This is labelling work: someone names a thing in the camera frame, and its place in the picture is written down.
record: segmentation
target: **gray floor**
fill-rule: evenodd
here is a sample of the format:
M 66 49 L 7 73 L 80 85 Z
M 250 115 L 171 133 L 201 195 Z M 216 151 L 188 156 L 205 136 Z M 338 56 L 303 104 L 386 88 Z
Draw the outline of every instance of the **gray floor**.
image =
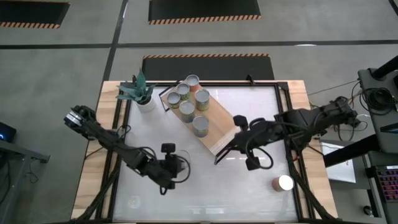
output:
M 0 28 L 0 45 L 109 44 L 121 0 L 71 1 L 58 30 Z M 130 0 L 119 42 L 220 42 L 288 40 L 398 39 L 398 16 L 387 0 L 259 0 L 258 21 L 149 26 L 148 1 Z M 39 181 L 26 180 L 13 223 L 68 220 L 87 141 L 63 125 L 69 107 L 95 108 L 108 49 L 0 50 L 0 121 L 18 129 L 16 143 L 51 154 L 47 165 L 34 164 Z M 142 57 L 154 54 L 269 53 L 275 79 L 305 80 L 307 92 L 357 79 L 362 68 L 378 67 L 398 53 L 398 45 L 213 47 L 118 49 L 110 80 L 128 80 Z M 311 95 L 322 105 L 350 96 L 352 85 Z M 356 102 L 359 114 L 367 114 Z M 369 127 L 354 141 L 373 133 Z M 331 130 L 325 139 L 338 139 Z M 340 218 L 384 223 L 359 209 L 369 202 L 363 190 L 347 191 L 332 183 Z

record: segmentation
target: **white table surface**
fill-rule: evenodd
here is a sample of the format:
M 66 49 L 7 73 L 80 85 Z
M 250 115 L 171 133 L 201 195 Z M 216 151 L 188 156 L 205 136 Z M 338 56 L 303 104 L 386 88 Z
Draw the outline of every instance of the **white table surface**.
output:
M 177 154 L 189 153 L 191 176 L 162 196 L 157 184 L 148 177 L 140 177 L 122 162 L 114 221 L 297 221 L 293 192 L 276 192 L 271 186 L 273 178 L 289 174 L 283 141 L 263 147 L 274 159 L 270 170 L 248 171 L 246 155 L 237 151 L 230 152 L 214 166 L 214 155 L 174 113 L 164 111 L 157 96 L 164 89 L 155 88 L 153 96 L 157 106 L 151 112 L 141 113 L 136 104 L 132 104 L 129 117 L 132 130 L 126 144 L 151 147 L 158 159 L 164 159 L 160 145 L 175 143 Z M 206 89 L 233 116 L 241 114 L 249 122 L 255 118 L 274 120 L 274 115 L 279 113 L 273 87 Z M 269 164 L 265 155 L 256 151 L 255 154 L 262 165 Z M 185 174 L 185 171 L 180 173 L 178 179 Z

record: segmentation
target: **green plant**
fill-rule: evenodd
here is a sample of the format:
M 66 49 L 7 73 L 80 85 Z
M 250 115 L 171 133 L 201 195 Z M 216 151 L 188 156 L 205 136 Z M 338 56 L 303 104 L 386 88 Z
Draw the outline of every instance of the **green plant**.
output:
M 123 85 L 118 86 L 118 88 L 127 93 L 126 95 L 118 95 L 116 98 L 120 100 L 134 100 L 140 105 L 145 105 L 150 101 L 152 92 L 154 91 L 155 85 L 151 85 L 146 88 L 146 79 L 142 70 L 139 70 L 137 80 L 133 82 L 125 82 Z

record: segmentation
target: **wooden tray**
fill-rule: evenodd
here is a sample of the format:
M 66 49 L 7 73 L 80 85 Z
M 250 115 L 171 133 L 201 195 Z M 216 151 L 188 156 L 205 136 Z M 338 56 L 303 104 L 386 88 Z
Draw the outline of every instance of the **wooden tray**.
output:
M 192 134 L 194 134 L 192 123 L 184 123 L 181 120 L 181 112 L 179 108 L 173 109 L 167 103 L 168 95 L 176 91 L 177 87 L 171 89 L 162 97 L 162 101 L 178 118 L 180 118 L 180 121 L 186 125 Z M 189 100 L 195 103 L 194 92 L 190 92 Z M 239 127 L 235 126 L 232 115 L 211 95 L 209 104 L 209 108 L 205 111 L 199 111 L 195 109 L 195 116 L 203 115 L 209 119 L 209 132 L 207 136 L 198 139 L 210 150 L 213 155 L 217 155 L 217 153 L 219 153 L 234 138 L 235 133 L 237 133 L 240 129 Z

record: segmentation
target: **can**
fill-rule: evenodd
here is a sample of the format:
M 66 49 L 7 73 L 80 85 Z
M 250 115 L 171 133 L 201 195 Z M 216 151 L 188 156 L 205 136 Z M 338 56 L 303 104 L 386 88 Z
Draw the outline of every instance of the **can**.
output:
M 189 99 L 189 86 L 186 83 L 180 83 L 177 86 L 177 93 L 181 96 L 181 100 Z
M 278 192 L 292 190 L 293 186 L 293 179 L 288 175 L 282 175 L 272 181 L 272 187 Z
M 185 100 L 180 103 L 181 120 L 185 123 L 191 123 L 195 118 L 195 105 Z
M 199 77 L 196 75 L 189 75 L 187 76 L 187 84 L 189 86 L 189 91 L 194 92 L 197 91 L 200 87 L 199 85 Z
M 167 96 L 167 102 L 169 103 L 170 107 L 173 109 L 178 108 L 180 100 L 181 96 L 176 92 L 172 92 Z
M 197 116 L 193 119 L 193 132 L 199 138 L 205 137 L 209 133 L 209 119 L 205 116 Z
M 195 92 L 195 103 L 196 107 L 200 111 L 207 110 L 209 108 L 210 93 L 205 89 L 197 90 Z

